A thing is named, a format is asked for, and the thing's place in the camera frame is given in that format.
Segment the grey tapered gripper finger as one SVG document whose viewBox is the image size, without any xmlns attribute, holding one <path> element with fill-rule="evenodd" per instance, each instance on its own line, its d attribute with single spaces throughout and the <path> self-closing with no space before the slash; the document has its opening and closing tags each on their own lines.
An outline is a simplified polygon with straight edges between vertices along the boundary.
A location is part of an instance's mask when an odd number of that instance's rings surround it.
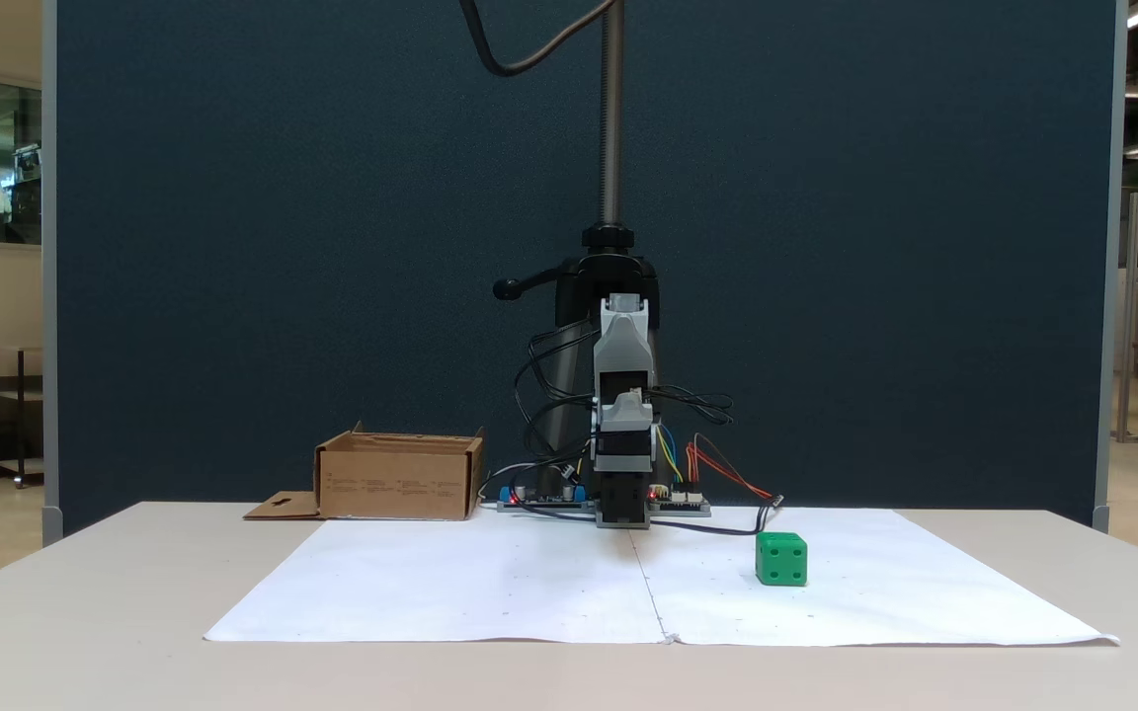
<svg viewBox="0 0 1138 711">
<path fill-rule="evenodd" d="M 654 410 L 642 388 L 629 388 L 615 396 L 613 400 L 602 400 L 597 405 L 597 432 L 632 433 L 649 432 L 654 422 Z"/>
</svg>

